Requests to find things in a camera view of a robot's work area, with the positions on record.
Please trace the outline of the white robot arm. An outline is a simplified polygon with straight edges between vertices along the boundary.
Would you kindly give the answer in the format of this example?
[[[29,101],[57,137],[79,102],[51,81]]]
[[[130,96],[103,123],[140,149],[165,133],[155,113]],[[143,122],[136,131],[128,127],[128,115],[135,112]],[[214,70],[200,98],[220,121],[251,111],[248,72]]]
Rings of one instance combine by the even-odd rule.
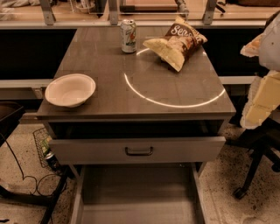
[[[256,77],[248,91],[248,101],[241,112],[240,125],[253,130],[280,105],[280,14],[269,18],[264,32],[241,49],[241,54],[257,56],[259,64],[269,69],[264,77]]]

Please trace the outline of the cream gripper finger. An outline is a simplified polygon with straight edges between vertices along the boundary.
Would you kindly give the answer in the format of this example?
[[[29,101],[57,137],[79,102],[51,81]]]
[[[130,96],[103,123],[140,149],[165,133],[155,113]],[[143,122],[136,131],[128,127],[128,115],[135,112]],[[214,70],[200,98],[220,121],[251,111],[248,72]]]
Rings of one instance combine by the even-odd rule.
[[[251,40],[249,43],[244,45],[240,51],[240,54],[246,57],[258,57],[259,56],[259,47],[260,42],[262,39],[262,34],[255,37],[253,40]]]
[[[264,77],[256,76],[248,91],[248,101],[241,113],[240,125],[253,130],[280,105],[280,73],[269,71]]]

